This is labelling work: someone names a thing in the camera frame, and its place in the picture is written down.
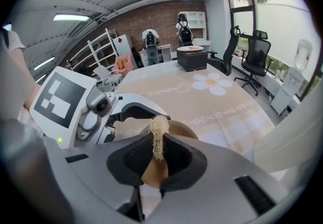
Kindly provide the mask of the white plate with orange food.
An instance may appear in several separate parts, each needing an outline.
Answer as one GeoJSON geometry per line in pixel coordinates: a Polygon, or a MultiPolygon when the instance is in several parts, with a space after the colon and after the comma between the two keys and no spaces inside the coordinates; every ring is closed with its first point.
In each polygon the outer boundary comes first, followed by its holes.
{"type": "Polygon", "coordinates": [[[177,51],[182,51],[182,52],[197,52],[197,51],[202,51],[204,49],[203,46],[182,46],[177,48],[177,51]]]}

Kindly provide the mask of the long ceiling light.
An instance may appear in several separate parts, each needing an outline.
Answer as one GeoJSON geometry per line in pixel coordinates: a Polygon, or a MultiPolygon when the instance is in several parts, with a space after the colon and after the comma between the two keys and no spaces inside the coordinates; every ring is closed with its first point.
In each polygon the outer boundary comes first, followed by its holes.
{"type": "Polygon", "coordinates": [[[48,63],[51,63],[54,59],[55,59],[55,57],[52,57],[52,58],[44,61],[43,63],[37,65],[33,70],[36,71],[36,70],[42,68],[43,66],[47,65],[48,63]]]}
{"type": "Polygon", "coordinates": [[[53,21],[88,21],[89,16],[75,14],[55,14],[53,21]]]}

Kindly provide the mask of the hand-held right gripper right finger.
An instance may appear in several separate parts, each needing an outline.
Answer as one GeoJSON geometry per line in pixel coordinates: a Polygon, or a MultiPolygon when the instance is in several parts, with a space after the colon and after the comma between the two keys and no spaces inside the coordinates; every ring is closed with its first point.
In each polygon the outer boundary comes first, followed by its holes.
{"type": "Polygon", "coordinates": [[[145,224],[275,224],[303,192],[289,191],[272,175],[242,155],[220,146],[174,135],[204,154],[207,167],[189,189],[166,192],[145,224]],[[235,180],[249,176],[271,198],[274,207],[259,215],[235,180]]]}

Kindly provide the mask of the tall white vase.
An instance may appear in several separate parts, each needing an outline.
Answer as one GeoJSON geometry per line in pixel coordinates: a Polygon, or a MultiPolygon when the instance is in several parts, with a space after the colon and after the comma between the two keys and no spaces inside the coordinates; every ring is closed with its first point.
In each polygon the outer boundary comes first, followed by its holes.
{"type": "Polygon", "coordinates": [[[323,97],[313,91],[264,138],[256,142],[253,162],[272,173],[300,165],[323,145],[323,97]]]}

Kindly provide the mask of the white shelf desk unit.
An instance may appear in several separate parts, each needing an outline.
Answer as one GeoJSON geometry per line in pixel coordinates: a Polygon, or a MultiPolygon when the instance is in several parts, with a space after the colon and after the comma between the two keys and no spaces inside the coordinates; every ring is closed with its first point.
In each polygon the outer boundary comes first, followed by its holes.
{"type": "Polygon", "coordinates": [[[205,12],[179,12],[180,25],[186,25],[193,33],[192,44],[203,46],[206,50],[211,48],[211,41],[207,38],[205,12]]]}

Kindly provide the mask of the yellowish potato-like object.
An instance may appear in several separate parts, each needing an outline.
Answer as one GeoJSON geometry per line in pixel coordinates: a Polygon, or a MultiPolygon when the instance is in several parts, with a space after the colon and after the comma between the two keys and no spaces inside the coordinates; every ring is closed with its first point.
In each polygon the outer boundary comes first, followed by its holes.
{"type": "Polygon", "coordinates": [[[159,115],[152,118],[150,121],[150,124],[148,127],[148,133],[152,134],[153,136],[152,153],[153,153],[153,157],[158,161],[161,161],[164,159],[163,137],[165,133],[169,132],[169,128],[170,128],[170,125],[166,116],[159,115]]]}

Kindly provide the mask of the clear water dispenser bottle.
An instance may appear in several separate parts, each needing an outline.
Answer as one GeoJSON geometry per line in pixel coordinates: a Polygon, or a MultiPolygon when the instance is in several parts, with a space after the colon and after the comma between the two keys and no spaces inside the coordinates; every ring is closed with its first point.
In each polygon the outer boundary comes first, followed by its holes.
{"type": "Polygon", "coordinates": [[[307,39],[298,41],[294,64],[299,71],[303,72],[307,68],[312,49],[312,44],[307,39]]]}

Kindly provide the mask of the white cabinet with red mark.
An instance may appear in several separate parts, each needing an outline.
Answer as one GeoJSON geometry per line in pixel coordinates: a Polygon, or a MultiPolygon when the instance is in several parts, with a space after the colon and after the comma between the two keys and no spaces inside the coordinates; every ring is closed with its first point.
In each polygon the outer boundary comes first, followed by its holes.
{"type": "Polygon", "coordinates": [[[123,56],[130,53],[131,61],[134,69],[137,69],[137,63],[133,57],[132,48],[134,47],[131,41],[131,37],[128,34],[123,34],[113,39],[114,46],[118,56],[123,56]]]}

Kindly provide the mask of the black mesh office chair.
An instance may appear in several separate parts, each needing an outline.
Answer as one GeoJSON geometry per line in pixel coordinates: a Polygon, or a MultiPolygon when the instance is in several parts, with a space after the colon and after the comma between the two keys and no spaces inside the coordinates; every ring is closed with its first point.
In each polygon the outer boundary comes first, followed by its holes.
{"type": "Polygon", "coordinates": [[[255,96],[258,96],[258,90],[256,89],[253,81],[254,76],[264,77],[268,72],[273,59],[270,59],[268,66],[266,67],[266,59],[271,48],[271,43],[268,41],[267,33],[260,30],[253,30],[252,37],[248,39],[248,53],[245,55],[246,50],[243,50],[241,66],[244,70],[250,73],[245,78],[235,77],[234,81],[241,80],[244,83],[241,87],[244,88],[250,85],[255,91],[255,96]]]}

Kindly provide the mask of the person's left forearm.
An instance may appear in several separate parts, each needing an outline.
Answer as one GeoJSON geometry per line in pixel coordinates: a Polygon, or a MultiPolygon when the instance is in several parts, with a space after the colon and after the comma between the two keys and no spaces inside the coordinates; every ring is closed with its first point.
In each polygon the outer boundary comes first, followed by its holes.
{"type": "Polygon", "coordinates": [[[13,59],[13,61],[16,63],[16,65],[19,67],[19,69],[22,71],[24,76],[27,78],[28,82],[31,85],[31,89],[29,91],[28,97],[24,103],[24,107],[27,110],[30,110],[30,107],[33,103],[33,101],[36,98],[36,95],[38,94],[40,90],[40,85],[36,83],[36,81],[33,79],[31,76],[29,70],[27,69],[24,57],[23,57],[23,52],[21,48],[16,48],[10,52],[10,55],[13,59]]]}

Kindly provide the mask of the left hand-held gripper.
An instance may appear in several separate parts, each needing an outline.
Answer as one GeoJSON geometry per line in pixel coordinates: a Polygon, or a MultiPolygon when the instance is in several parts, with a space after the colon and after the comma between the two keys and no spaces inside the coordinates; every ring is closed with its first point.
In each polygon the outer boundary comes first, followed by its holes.
{"type": "Polygon", "coordinates": [[[59,148],[104,144],[115,139],[115,121],[152,119],[168,113],[134,92],[103,92],[94,78],[56,67],[42,84],[30,114],[59,148]]]}

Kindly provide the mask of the black box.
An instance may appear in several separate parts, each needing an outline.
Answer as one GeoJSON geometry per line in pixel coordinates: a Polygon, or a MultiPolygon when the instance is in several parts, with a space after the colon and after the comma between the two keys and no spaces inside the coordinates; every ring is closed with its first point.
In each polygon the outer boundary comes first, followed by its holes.
{"type": "Polygon", "coordinates": [[[204,51],[177,51],[178,64],[186,72],[205,70],[207,57],[207,52],[204,51]]]}

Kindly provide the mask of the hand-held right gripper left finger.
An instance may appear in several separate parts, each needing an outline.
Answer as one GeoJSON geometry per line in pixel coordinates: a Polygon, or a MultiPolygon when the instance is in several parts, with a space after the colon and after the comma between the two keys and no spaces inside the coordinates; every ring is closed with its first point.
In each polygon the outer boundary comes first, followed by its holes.
{"type": "Polygon", "coordinates": [[[151,160],[151,134],[70,149],[52,138],[44,144],[73,224],[145,223],[139,187],[151,160]]]}

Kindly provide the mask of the brown bowl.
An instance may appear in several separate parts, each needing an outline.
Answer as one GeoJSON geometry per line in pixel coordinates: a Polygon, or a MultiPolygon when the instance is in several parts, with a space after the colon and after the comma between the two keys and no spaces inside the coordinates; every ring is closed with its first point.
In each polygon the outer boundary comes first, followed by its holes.
{"type": "MultiPolygon", "coordinates": [[[[170,126],[169,133],[171,135],[174,134],[199,140],[195,132],[185,124],[174,120],[168,120],[168,122],[170,126]]],[[[168,166],[166,161],[153,157],[141,177],[141,180],[144,184],[159,189],[161,182],[166,178],[168,178],[168,166]]]]}

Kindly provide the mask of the white water dispenser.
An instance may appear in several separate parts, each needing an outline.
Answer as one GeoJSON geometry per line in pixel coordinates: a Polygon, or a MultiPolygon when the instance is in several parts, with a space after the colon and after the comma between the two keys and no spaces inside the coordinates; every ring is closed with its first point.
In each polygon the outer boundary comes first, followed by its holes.
{"type": "Polygon", "coordinates": [[[271,107],[278,115],[281,115],[284,109],[288,106],[294,95],[301,87],[303,81],[304,77],[299,69],[293,67],[288,69],[282,86],[271,102],[271,107]]]}

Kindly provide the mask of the person's torso in pale shirt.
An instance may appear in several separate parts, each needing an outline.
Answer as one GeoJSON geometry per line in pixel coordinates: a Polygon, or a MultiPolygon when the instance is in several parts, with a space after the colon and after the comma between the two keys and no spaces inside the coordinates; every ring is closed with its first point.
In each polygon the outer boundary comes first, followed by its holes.
{"type": "MultiPolygon", "coordinates": [[[[31,77],[23,56],[25,46],[20,41],[18,34],[15,31],[10,31],[5,28],[0,28],[0,32],[4,37],[9,55],[12,57],[16,65],[22,70],[25,76],[31,77]]],[[[25,106],[22,107],[18,120],[24,124],[27,124],[31,120],[29,110],[25,106]]]]}

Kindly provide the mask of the white rack shelving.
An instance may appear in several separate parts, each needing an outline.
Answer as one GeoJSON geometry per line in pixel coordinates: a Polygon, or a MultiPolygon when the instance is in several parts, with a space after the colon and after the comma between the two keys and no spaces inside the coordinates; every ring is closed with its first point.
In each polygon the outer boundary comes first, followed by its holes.
{"type": "Polygon", "coordinates": [[[109,71],[118,56],[113,38],[117,37],[115,29],[105,29],[102,34],[93,40],[87,40],[86,45],[71,59],[71,70],[88,76],[95,76],[94,70],[104,66],[109,71]]]}

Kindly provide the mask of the white drawer unit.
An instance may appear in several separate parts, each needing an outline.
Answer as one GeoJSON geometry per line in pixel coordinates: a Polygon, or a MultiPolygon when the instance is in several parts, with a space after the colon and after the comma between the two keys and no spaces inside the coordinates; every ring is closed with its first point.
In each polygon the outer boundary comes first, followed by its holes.
{"type": "MultiPolygon", "coordinates": [[[[141,57],[143,66],[144,67],[149,66],[146,49],[143,49],[142,51],[140,51],[139,55],[141,57]]],[[[164,63],[164,62],[170,62],[172,60],[171,45],[166,44],[166,45],[157,46],[157,58],[158,58],[158,64],[164,63]]]]}

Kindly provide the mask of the white swivel chair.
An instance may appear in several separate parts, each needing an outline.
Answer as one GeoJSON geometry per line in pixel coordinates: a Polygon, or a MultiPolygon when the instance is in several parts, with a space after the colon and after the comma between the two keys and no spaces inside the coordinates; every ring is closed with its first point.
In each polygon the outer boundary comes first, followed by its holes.
{"type": "Polygon", "coordinates": [[[103,65],[95,68],[94,73],[99,77],[99,81],[102,84],[104,91],[114,91],[120,83],[122,74],[119,73],[119,70],[109,71],[103,65]]]}

